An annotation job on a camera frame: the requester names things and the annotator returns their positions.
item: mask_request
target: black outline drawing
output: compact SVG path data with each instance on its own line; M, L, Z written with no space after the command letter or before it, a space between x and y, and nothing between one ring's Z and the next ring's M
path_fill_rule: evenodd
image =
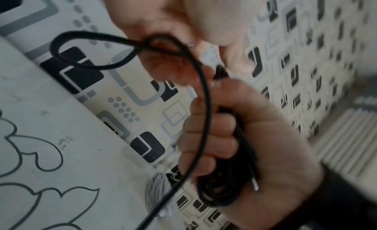
M13 174L14 172L16 172L22 165L22 161L23 161L23 158L22 158L22 155L34 155L35 156L35 166L38 168L38 170L41 170L41 171L44 171L44 172L52 172L52 171L55 171L57 169L59 169L62 165L63 165L63 155L62 153L60 152L60 150L54 145L52 144L51 142L49 141L46 141L44 139L41 139L41 138L38 138L38 137L31 137L31 136L26 136L26 135L17 135L17 131L18 131L18 128L17 126L11 122L10 120L8 119L5 119L2 117L2 111L0 110L0 120L4 121L4 122L7 122L9 124L11 124L13 126L13 131L4 137L4 139L14 148L14 150L17 152L17 155L18 155L18 164L9 172L7 173L0 173L0 178L2 177L5 177L5 176L8 176L8 175L11 175ZM47 144L50 144L54 149L56 149L56 151L59 153L59 156L60 156L60 164L53 168L53 169L43 169L39 166L39 163L38 163L38 159L39 159L39 156L38 156L38 153L37 152L32 152L32 153L24 153L24 152L21 152L19 150L19 148L16 146L16 144L14 144L10 138L11 137L23 137L23 138L30 138L30 139L34 139L34 140L39 140L39 141L42 141L42 142L45 142Z
M38 192L34 192L30 187L24 185L24 184L20 184L20 183L0 183L0 187L2 186L17 186L17 187L21 187L25 190L27 190L32 196L37 196L37 199L35 200L35 203L33 204L33 206L31 207L31 209L17 222L15 223L11 228L9 228L8 230L15 230L17 229L23 222L25 222L28 217L35 211L35 209L37 208L41 198L42 198L42 194L45 192L45 191L49 191L49 190L53 190L55 192L57 192L60 196L60 198L62 198L66 193L72 191L72 190L75 190L75 189L84 189L84 190L88 190L88 191L92 191L92 192L97 192L93 202L83 211L81 212L79 215L77 215L75 218L73 218L72 220L68 221L67 223L58 223L58 224L55 224L55 225L52 225L52 226L49 226L47 228L44 228L42 230L48 230L48 229L53 229L53 228L56 228L56 227L61 227L61 226L70 226L74 229L77 229L77 230L81 230L81 228L75 224L73 224L74 221L76 221L78 218L80 218L82 215L84 215L93 205L94 203L96 202L97 198L98 198L98 195L99 195L99 188L98 189L89 189L89 188L85 188L85 187L81 187L81 186L77 186L77 187L73 187L73 188L70 188L64 192L61 192L60 190L56 189L56 188L45 188L45 189L42 189Z

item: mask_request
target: white cable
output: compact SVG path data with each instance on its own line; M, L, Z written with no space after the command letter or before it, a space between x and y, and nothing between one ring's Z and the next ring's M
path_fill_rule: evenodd
M170 183L166 177L166 173L158 172L156 173L152 180L150 180L146 187L145 192L145 203L146 208L151 212L154 207L161 201L165 194L170 190ZM163 207L159 213L160 217L165 215L171 215L173 204L170 200L165 207Z

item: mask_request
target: patterned wallpaper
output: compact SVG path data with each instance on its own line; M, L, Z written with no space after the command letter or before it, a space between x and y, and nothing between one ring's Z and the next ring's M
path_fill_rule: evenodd
M371 0L269 0L248 30L246 54L257 64L250 77L238 77L259 90L303 136L319 124L347 93L357 74ZM0 35L46 70L79 102L157 168L179 179L178 154L171 143L180 135L195 92L171 82L156 82L134 59L109 71L59 63L49 43L68 30L122 35L111 23L102 0L0 0ZM80 63L107 64L130 47L79 40L63 53ZM209 47L202 61L220 63ZM54 96L46 94L51 105ZM197 199L187 184L176 195L187 230L221 229L226 218Z

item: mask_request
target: black sleeve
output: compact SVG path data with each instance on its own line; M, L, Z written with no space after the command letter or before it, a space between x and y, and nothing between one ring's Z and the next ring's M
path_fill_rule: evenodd
M376 204L339 174L324 169L324 179L315 193L272 230L296 230L310 222L326 230L377 230Z

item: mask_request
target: hand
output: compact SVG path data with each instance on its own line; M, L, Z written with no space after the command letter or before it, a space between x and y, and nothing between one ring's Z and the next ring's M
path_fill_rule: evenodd
M110 18L128 38L143 40L156 33L168 33L184 44L194 44L200 59L206 42L220 46L220 57L231 70L251 73L255 64L245 55L246 30L266 0L104 0ZM156 46L173 49L171 45ZM182 58L142 52L140 61L158 81L195 85L198 76ZM213 76L204 66L208 78Z
M203 94L197 90L198 98L191 104L191 116L178 140L181 173L191 164L202 136L205 105ZM260 192L255 193L248 183L233 204L219 210L241 228L270 229L314 193L323 179L323 169L306 140L267 99L245 83L229 78L215 80L210 93L214 108L210 135L192 177L210 174L216 167L215 158L227 159L237 152L238 143L232 136L235 118L216 113L219 106L233 109L242 119L244 132L260 158L257 163Z

